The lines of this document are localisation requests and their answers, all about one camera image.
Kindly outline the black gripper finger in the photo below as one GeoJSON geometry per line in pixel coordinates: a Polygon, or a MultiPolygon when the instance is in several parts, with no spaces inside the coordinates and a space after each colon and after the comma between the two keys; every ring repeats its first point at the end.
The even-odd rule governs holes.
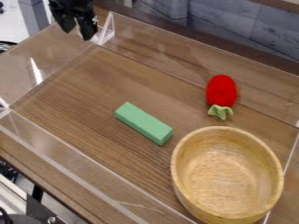
{"type": "Polygon", "coordinates": [[[64,11],[55,11],[52,13],[53,18],[64,32],[69,33],[76,26],[75,18],[64,11]]]}
{"type": "Polygon", "coordinates": [[[95,14],[77,17],[79,31],[84,40],[89,40],[97,33],[97,21],[97,16],[95,14]]]}

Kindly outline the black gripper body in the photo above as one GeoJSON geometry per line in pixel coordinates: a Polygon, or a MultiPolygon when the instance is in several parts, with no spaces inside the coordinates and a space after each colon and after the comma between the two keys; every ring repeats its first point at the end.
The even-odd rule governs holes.
{"type": "Polygon", "coordinates": [[[73,15],[93,17],[93,0],[49,0],[51,14],[55,17],[73,15]]]}

